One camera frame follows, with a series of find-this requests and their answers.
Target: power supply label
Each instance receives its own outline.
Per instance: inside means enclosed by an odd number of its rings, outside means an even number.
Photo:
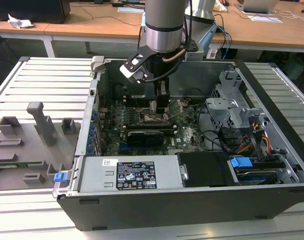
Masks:
[[[154,162],[118,162],[116,188],[118,190],[156,189]]]

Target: crumpled paper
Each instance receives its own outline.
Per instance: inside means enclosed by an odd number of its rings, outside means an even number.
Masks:
[[[220,0],[215,1],[213,10],[218,12],[227,12],[227,8],[220,3]]]
[[[8,14],[8,20],[7,22],[14,28],[20,29],[20,28],[28,28],[31,26],[34,26],[30,20],[20,20],[16,19],[14,17],[11,17],[10,14]]]

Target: copper pipe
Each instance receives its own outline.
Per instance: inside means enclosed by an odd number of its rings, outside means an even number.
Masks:
[[[169,63],[175,61],[176,59],[179,59],[185,53],[186,53],[186,49],[183,48],[182,50],[180,50],[178,53],[176,53],[174,56],[172,56],[170,58],[162,58],[162,61],[166,64],[169,64]]]

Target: blue plastic latch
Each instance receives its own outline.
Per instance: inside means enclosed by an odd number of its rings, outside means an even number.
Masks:
[[[253,166],[249,157],[235,157],[231,159],[234,168],[251,168]]]
[[[66,183],[67,182],[67,173],[65,172],[58,172],[54,175],[54,182],[56,183]]]

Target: motherboard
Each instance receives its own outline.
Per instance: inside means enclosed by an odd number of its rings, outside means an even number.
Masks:
[[[199,104],[172,99],[165,114],[155,114],[136,102],[127,106],[115,100],[101,110],[98,125],[104,139],[103,156],[175,155],[206,150],[197,125]]]

